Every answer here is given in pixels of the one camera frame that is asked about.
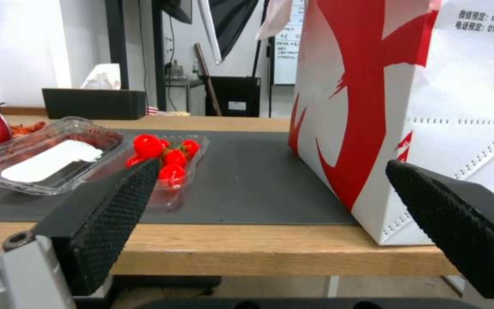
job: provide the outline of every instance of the black textured gripper pad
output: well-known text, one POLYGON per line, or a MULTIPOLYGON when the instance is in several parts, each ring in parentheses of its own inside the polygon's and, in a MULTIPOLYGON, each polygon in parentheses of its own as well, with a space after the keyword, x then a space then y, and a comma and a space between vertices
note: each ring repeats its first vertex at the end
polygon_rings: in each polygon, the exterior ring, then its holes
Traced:
POLYGON ((73 295, 104 283, 153 191, 159 161, 149 160, 82 184, 33 229, 51 239, 73 295))
POLYGON ((494 298, 494 193, 396 160, 386 174, 419 227, 483 297, 494 298))

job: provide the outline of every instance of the whiteboard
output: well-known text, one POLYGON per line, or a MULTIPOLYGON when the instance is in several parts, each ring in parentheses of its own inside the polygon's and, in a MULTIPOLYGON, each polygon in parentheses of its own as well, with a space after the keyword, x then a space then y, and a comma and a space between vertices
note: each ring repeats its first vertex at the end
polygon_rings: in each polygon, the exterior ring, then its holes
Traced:
POLYGON ((293 0, 291 20, 276 35, 274 43, 274 84, 294 85, 300 35, 304 22, 304 0, 293 0))

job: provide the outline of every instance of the wooden stick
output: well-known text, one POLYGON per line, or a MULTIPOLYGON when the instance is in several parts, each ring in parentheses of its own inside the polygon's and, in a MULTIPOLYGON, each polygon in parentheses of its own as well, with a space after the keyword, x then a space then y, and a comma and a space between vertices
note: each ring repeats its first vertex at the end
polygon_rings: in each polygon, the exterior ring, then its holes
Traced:
POLYGON ((207 64, 205 63, 202 46, 199 43, 196 43, 194 44, 194 49, 196 50, 196 54, 198 55, 199 62, 202 64, 202 74, 207 76, 207 88, 209 89, 209 95, 211 96, 214 111, 216 112, 217 116, 222 116, 220 105, 218 105, 218 99, 216 98, 216 93, 214 93, 214 88, 212 86, 211 75, 209 74, 207 64))

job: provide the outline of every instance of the red brush stroke design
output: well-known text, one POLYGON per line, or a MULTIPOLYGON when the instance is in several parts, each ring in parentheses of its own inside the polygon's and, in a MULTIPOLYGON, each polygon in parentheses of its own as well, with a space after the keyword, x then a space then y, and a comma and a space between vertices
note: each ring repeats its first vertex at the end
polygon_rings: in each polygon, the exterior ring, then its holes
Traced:
POLYGON ((306 114, 306 107, 304 107, 304 110, 300 115, 300 120, 298 120, 298 124, 295 125, 297 109, 298 109, 298 94, 296 95, 295 105, 292 108, 291 124, 289 125, 289 146, 291 147, 292 151, 298 156, 298 134, 300 133, 300 127, 302 126, 302 122, 304 121, 304 115, 306 114))
POLYGON ((396 147, 396 150, 411 145, 411 139, 412 138, 413 138, 413 131, 410 131, 409 134, 406 135, 406 137, 404 139, 402 139, 402 141, 398 144, 398 146, 396 147))
POLYGON ((426 65, 437 11, 418 16, 382 39, 385 0, 318 0, 318 5, 342 53, 345 72, 333 94, 347 89, 348 119, 335 165, 325 161, 316 142, 329 184, 351 211, 386 136, 384 67, 426 65))
POLYGON ((413 137, 413 131, 410 131, 409 134, 396 147, 396 150, 407 147, 407 149, 405 149, 405 151, 400 153, 400 155, 398 156, 398 160, 401 162, 407 162, 407 158, 409 157, 409 149, 411 146, 412 137, 413 137))

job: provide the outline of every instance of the white tissue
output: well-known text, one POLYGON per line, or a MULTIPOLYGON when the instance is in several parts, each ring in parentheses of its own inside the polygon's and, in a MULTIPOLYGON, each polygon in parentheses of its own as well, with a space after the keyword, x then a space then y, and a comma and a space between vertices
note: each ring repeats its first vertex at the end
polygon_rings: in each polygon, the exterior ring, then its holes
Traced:
POLYGON ((98 64, 89 73, 81 85, 83 89, 121 89, 121 72, 119 64, 98 64))

